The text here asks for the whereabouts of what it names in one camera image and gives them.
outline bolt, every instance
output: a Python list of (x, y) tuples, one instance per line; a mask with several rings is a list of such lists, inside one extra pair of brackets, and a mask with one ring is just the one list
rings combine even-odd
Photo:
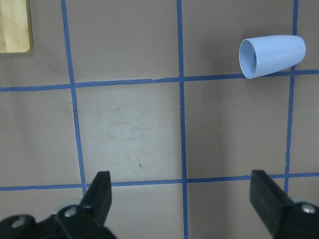
[(64, 212), (64, 216), (67, 218), (74, 216), (75, 214), (76, 214), (76, 207), (71, 207), (70, 209)]
[(307, 203), (302, 204), (301, 208), (305, 213), (315, 213), (316, 212), (315, 207), (313, 205), (310, 205)]
[(15, 220), (12, 224), (11, 227), (12, 228), (18, 228), (23, 226), (25, 223), (25, 217), (19, 217), (19, 219)]

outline overturned cup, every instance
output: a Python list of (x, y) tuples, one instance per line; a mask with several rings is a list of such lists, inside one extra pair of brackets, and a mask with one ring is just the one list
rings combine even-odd
[(265, 76), (301, 62), (306, 45), (299, 36), (277, 35), (248, 38), (239, 47), (239, 64), (248, 79)]

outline cup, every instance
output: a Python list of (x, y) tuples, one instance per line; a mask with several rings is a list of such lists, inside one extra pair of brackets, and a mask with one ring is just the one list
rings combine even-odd
[(248, 79), (265, 76), (301, 62), (306, 45), (299, 36), (276, 35), (248, 38), (239, 47), (239, 64)]

